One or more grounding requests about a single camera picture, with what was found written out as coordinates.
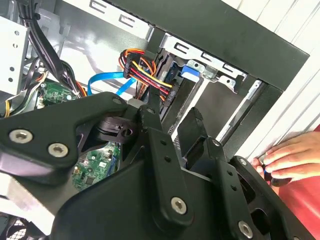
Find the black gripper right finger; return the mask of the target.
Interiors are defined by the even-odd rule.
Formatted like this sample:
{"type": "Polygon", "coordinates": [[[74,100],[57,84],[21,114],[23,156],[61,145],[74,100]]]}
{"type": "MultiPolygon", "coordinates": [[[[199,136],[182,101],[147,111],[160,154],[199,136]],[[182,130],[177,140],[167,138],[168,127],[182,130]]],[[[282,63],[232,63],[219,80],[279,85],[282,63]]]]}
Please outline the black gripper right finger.
{"type": "Polygon", "coordinates": [[[209,178],[217,193],[214,207],[224,240],[310,239],[310,232],[246,159],[226,158],[222,145],[208,136],[197,108],[191,108],[177,132],[185,168],[209,178]]]}

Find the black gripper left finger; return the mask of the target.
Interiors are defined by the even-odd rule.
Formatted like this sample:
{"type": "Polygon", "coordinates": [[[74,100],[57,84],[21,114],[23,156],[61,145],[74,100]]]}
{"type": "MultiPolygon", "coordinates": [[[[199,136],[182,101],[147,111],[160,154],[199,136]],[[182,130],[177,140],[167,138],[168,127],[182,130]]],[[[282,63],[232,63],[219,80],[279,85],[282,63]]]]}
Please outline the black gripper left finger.
{"type": "Polygon", "coordinates": [[[140,107],[127,104],[111,92],[51,105],[0,122],[0,171],[7,198],[38,227],[50,227],[62,203],[58,195],[44,203],[21,184],[66,183],[79,156],[105,146],[121,144],[121,168],[139,161],[177,155],[171,137],[163,132],[159,116],[160,93],[152,89],[140,107]]]}

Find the person's right hand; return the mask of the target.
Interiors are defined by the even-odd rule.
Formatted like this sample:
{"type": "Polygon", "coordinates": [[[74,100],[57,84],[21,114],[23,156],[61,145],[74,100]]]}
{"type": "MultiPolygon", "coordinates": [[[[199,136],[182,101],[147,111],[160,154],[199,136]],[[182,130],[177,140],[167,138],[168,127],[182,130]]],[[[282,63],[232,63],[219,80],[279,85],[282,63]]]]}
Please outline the person's right hand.
{"type": "Polygon", "coordinates": [[[270,173],[275,179],[298,181],[320,175],[320,133],[307,132],[269,149],[263,160],[252,160],[261,177],[270,173]]]}

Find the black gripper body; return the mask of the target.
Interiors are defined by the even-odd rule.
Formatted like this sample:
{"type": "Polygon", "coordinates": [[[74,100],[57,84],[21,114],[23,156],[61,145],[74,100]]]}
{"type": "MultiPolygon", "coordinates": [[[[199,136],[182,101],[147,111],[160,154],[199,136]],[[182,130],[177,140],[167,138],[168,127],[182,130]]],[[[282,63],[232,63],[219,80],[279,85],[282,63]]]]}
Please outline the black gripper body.
{"type": "Polygon", "coordinates": [[[53,240],[233,239],[222,196],[234,167],[216,160],[205,180],[171,157],[138,161],[69,199],[53,223],[53,240]]]}

